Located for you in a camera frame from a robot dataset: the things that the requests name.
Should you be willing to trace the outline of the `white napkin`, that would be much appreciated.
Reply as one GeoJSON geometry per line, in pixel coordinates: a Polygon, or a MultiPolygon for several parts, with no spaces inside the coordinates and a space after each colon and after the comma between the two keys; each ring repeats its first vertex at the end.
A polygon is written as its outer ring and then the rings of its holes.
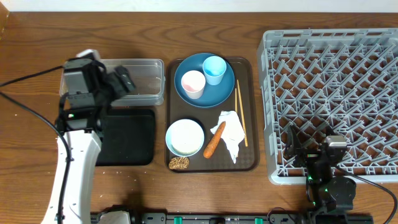
{"type": "Polygon", "coordinates": [[[225,127],[221,134],[221,139],[226,144],[231,160],[235,164],[239,153],[239,143],[244,140],[245,133],[238,114],[235,111],[222,111],[218,118],[217,125],[212,127],[210,132],[212,134],[216,133],[219,125],[223,122],[225,122],[225,127]]]}

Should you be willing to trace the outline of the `pink cup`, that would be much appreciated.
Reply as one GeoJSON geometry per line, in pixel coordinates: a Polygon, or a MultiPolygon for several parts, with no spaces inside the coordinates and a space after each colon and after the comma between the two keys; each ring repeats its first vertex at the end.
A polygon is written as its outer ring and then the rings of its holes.
{"type": "Polygon", "coordinates": [[[182,76],[182,87],[190,99],[199,99],[206,85],[206,79],[202,72],[190,70],[182,76]]]}

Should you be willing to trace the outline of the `light blue bowl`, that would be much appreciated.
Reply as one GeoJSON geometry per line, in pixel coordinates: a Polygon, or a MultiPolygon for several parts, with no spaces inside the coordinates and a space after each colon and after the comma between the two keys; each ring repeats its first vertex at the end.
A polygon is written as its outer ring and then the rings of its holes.
{"type": "Polygon", "coordinates": [[[204,141],[204,130],[192,119],[180,119],[172,123],[165,134],[167,148],[172,154],[180,157],[196,154],[204,141]]]}

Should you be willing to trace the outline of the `orange carrot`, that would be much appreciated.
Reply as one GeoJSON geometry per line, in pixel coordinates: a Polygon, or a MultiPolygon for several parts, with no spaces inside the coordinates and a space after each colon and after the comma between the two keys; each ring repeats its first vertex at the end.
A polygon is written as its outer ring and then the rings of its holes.
{"type": "Polygon", "coordinates": [[[216,130],[216,132],[214,133],[212,139],[210,140],[210,142],[208,143],[208,145],[206,146],[204,152],[203,152],[203,156],[206,159],[209,159],[212,157],[212,155],[214,154],[219,141],[221,139],[221,135],[225,129],[226,126],[226,122],[223,121],[219,126],[218,129],[216,130]]]}

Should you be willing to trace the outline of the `brown walnut shell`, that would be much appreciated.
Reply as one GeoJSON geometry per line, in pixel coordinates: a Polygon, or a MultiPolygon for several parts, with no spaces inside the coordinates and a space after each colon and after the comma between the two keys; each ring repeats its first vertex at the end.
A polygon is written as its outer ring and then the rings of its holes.
{"type": "Polygon", "coordinates": [[[173,157],[169,162],[169,169],[171,170],[184,170],[187,169],[190,160],[187,157],[173,157]]]}

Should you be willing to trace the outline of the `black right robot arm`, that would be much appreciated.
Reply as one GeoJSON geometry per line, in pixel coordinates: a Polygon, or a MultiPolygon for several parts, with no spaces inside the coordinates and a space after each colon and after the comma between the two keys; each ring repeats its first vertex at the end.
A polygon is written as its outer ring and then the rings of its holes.
{"type": "Polygon", "coordinates": [[[348,223],[346,212],[353,209],[356,182],[332,174],[332,167],[342,160],[347,145],[342,135],[327,127],[324,141],[316,149],[307,149],[295,129],[288,127],[285,157],[294,158],[293,166],[306,168],[306,194],[313,203],[297,223],[348,223]]]}

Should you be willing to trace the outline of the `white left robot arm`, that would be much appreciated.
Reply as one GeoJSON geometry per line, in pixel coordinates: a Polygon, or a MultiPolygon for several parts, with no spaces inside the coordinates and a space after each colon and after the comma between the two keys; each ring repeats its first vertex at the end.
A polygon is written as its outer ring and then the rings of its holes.
{"type": "Polygon", "coordinates": [[[111,103],[135,88],[126,67],[106,66],[87,57],[63,66],[67,92],[60,97],[55,128],[58,161],[43,223],[90,223],[96,161],[111,103]]]}

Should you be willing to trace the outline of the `grey dishwasher rack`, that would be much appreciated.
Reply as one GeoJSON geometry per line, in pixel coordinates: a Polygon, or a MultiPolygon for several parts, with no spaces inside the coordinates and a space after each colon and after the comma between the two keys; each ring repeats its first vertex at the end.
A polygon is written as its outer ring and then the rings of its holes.
{"type": "Polygon", "coordinates": [[[285,157],[289,127],[307,149],[331,127],[348,144],[340,168],[397,181],[397,29],[269,30],[257,64],[271,183],[306,180],[285,157]]]}

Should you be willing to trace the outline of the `black waste tray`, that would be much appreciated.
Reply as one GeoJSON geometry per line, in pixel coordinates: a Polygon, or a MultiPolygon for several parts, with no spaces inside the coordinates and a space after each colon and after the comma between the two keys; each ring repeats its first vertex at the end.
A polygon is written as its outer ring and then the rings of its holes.
{"type": "Polygon", "coordinates": [[[149,109],[115,109],[104,121],[97,166],[145,166],[152,162],[155,114],[149,109]]]}

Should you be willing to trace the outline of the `clear plastic bin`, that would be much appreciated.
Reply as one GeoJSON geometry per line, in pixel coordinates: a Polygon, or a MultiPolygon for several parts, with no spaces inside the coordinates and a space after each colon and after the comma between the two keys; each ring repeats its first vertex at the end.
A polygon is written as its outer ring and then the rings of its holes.
{"type": "Polygon", "coordinates": [[[164,63],[156,58],[117,58],[99,59],[106,67],[108,74],[118,66],[123,66],[129,72],[135,89],[109,107],[126,106],[158,106],[164,102],[165,75],[164,63]]]}

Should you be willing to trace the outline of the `long wooden chopstick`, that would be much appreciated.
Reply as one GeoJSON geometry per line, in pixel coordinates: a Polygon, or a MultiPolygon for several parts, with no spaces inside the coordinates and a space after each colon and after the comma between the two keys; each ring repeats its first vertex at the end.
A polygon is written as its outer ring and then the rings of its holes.
{"type": "Polygon", "coordinates": [[[248,147],[248,138],[247,138],[247,134],[246,134],[246,123],[245,123],[245,119],[244,119],[243,101],[242,101],[242,96],[241,96],[239,80],[237,80],[237,88],[238,88],[239,108],[240,108],[240,112],[241,112],[241,122],[242,122],[243,131],[244,131],[244,143],[245,143],[245,146],[248,147]]]}

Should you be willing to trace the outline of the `short wooden chopstick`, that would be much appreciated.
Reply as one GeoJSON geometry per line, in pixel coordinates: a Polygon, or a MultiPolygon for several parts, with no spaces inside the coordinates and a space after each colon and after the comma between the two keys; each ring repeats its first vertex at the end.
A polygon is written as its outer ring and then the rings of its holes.
{"type": "Polygon", "coordinates": [[[238,90],[235,88],[234,90],[234,110],[238,113],[238,90]]]}

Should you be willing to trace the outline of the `dark blue plate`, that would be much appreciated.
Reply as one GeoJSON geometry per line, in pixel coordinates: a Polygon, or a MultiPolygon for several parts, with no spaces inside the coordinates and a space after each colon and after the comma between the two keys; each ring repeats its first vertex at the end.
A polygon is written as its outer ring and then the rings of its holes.
{"type": "Polygon", "coordinates": [[[203,62],[211,56],[215,56],[215,54],[194,54],[184,59],[177,67],[174,75],[175,89],[181,99],[183,99],[189,105],[199,108],[211,108],[218,106],[226,101],[234,90],[235,76],[231,65],[227,62],[223,79],[218,85],[210,85],[207,83],[204,87],[204,92],[199,99],[191,99],[188,97],[181,83],[183,75],[190,70],[203,72],[203,62]]]}

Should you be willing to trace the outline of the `light blue cup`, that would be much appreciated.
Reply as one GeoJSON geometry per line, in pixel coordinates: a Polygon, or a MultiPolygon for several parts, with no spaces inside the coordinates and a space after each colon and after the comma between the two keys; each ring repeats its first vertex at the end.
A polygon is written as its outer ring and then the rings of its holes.
{"type": "Polygon", "coordinates": [[[210,56],[205,59],[202,65],[206,82],[209,85],[218,85],[226,72],[226,61],[219,56],[210,56]]]}

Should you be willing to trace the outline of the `brown serving tray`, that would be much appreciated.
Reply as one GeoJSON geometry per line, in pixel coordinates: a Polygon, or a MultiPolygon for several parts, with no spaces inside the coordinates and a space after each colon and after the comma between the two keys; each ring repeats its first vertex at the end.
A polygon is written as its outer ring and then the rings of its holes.
{"type": "MultiPolygon", "coordinates": [[[[239,143],[238,158],[234,163],[226,144],[224,141],[220,141],[211,158],[204,158],[203,151],[199,151],[189,157],[190,163],[186,169],[176,170],[176,173],[246,172],[254,169],[259,163],[259,138],[252,86],[252,67],[249,61],[242,57],[228,57],[226,61],[231,65],[235,77],[239,80],[248,145],[246,146],[243,141],[239,143]]],[[[175,59],[167,68],[165,125],[169,127],[177,120],[192,119],[203,128],[205,144],[207,144],[213,136],[210,129],[217,124],[220,113],[234,110],[234,93],[222,104],[213,108],[198,108],[189,105],[178,95],[174,86],[174,76],[182,62],[181,58],[175,59]]]]}

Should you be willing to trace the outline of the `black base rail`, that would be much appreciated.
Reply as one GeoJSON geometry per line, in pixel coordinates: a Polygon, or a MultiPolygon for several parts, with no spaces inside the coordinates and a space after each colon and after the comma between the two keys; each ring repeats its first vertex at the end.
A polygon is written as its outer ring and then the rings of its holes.
{"type": "Polygon", "coordinates": [[[137,223],[137,224],[276,224],[276,223],[373,223],[370,215],[325,215],[314,220],[306,215],[289,213],[273,208],[263,215],[199,214],[199,213],[139,213],[123,206],[113,206],[99,213],[90,214],[90,223],[137,223]]]}

